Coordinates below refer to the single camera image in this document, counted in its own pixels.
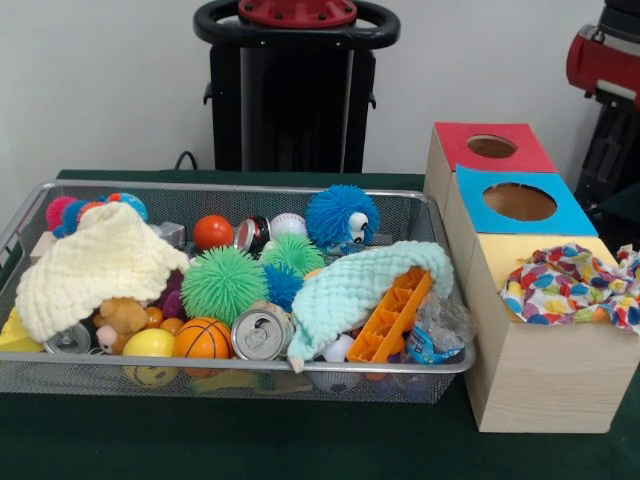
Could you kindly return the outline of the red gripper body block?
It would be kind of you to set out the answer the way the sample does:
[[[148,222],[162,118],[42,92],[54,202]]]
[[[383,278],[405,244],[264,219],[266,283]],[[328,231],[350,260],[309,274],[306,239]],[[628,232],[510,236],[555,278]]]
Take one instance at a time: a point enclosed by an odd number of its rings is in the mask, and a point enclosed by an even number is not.
[[[566,60],[568,82],[589,95],[608,94],[639,108],[639,43],[584,25]]]

